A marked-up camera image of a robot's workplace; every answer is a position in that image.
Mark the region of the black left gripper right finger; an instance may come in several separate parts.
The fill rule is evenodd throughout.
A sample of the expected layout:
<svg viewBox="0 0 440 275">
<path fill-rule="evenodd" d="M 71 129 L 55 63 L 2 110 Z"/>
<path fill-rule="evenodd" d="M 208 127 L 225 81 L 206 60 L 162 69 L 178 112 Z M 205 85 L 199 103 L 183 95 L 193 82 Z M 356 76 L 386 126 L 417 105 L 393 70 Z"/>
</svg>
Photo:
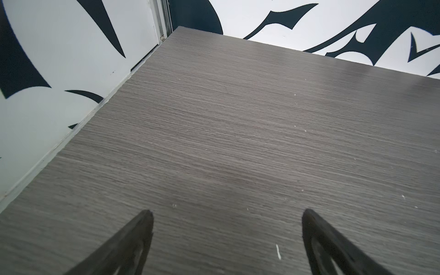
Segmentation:
<svg viewBox="0 0 440 275">
<path fill-rule="evenodd" d="M 314 275 L 390 275 L 312 209 L 302 215 L 302 239 Z"/>
</svg>

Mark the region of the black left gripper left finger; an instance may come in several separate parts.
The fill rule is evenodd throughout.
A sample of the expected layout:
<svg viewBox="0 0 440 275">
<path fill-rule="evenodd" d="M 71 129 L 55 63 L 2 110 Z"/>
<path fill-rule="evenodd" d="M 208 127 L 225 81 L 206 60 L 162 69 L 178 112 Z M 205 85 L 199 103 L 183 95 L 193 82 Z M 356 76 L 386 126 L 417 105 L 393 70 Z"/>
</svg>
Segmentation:
<svg viewBox="0 0 440 275">
<path fill-rule="evenodd" d="M 154 215 L 141 211 L 68 275 L 141 275 L 153 238 Z"/>
</svg>

